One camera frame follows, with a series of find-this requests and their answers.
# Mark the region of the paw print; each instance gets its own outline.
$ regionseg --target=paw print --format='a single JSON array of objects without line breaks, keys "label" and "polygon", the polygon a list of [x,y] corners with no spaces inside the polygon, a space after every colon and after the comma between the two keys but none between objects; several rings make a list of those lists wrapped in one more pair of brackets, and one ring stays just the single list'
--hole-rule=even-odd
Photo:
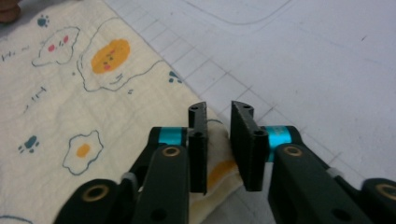
[{"label": "paw print", "polygon": [[170,72],[169,72],[169,77],[170,77],[170,78],[169,78],[169,82],[170,82],[170,83],[173,83],[174,80],[177,80],[178,83],[181,83],[180,78],[178,78],[178,76],[177,76],[174,72],[170,71]]},{"label": "paw print", "polygon": [[37,142],[37,137],[33,135],[32,137],[27,140],[22,146],[18,147],[18,150],[20,153],[22,153],[24,150],[29,150],[30,153],[34,153],[35,149],[34,147],[38,147],[40,145],[39,142]]},{"label": "paw print", "polygon": [[50,23],[49,16],[41,15],[41,17],[37,19],[37,24],[40,27],[48,27],[49,23]]}]

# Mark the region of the towel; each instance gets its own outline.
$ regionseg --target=towel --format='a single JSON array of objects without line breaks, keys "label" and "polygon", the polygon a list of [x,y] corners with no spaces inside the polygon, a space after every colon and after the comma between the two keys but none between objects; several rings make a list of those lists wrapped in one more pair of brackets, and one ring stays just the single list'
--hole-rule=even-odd
[{"label": "towel", "polygon": [[[150,129],[187,127],[200,102],[104,2],[46,4],[0,27],[0,223],[51,223],[83,183],[120,183]],[[190,223],[241,186],[226,128],[207,113],[208,193],[191,193]]]}]

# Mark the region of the brass screw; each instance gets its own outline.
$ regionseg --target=brass screw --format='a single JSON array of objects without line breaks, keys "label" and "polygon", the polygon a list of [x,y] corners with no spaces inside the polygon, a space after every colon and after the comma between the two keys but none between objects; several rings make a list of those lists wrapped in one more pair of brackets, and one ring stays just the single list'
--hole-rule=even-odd
[{"label": "brass screw", "polygon": [[297,147],[285,147],[283,151],[293,157],[301,157],[303,155],[303,152]]},{"label": "brass screw", "polygon": [[389,184],[377,184],[375,186],[376,190],[380,192],[383,196],[396,201],[396,187]]},{"label": "brass screw", "polygon": [[108,186],[106,185],[95,185],[84,191],[82,194],[82,200],[87,203],[93,203],[99,201],[108,194]]},{"label": "brass screw", "polygon": [[167,147],[163,150],[163,155],[165,157],[175,157],[178,154],[180,154],[180,149],[178,149],[177,147]]}]

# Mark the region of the blue tape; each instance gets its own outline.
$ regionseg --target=blue tape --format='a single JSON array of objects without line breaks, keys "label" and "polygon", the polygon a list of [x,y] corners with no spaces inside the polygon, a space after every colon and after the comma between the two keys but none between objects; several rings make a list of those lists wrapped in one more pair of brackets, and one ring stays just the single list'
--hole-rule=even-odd
[{"label": "blue tape", "polygon": [[270,145],[270,156],[268,161],[274,161],[275,149],[286,143],[291,143],[291,135],[285,126],[265,126],[265,130],[268,132],[268,140]]},{"label": "blue tape", "polygon": [[162,127],[160,131],[160,144],[166,145],[182,145],[182,128],[180,127]]}]

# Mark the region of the cloth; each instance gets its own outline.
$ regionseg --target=cloth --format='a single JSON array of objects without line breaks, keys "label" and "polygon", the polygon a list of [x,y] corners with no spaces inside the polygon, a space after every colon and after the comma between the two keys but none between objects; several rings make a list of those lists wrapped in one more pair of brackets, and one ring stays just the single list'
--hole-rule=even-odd
[{"label": "cloth", "polygon": [[[105,3],[53,3],[0,30],[0,223],[51,223],[81,184],[120,183],[150,129],[187,127],[200,102]],[[190,223],[241,185],[210,109],[207,125],[208,193],[191,194]]]}]

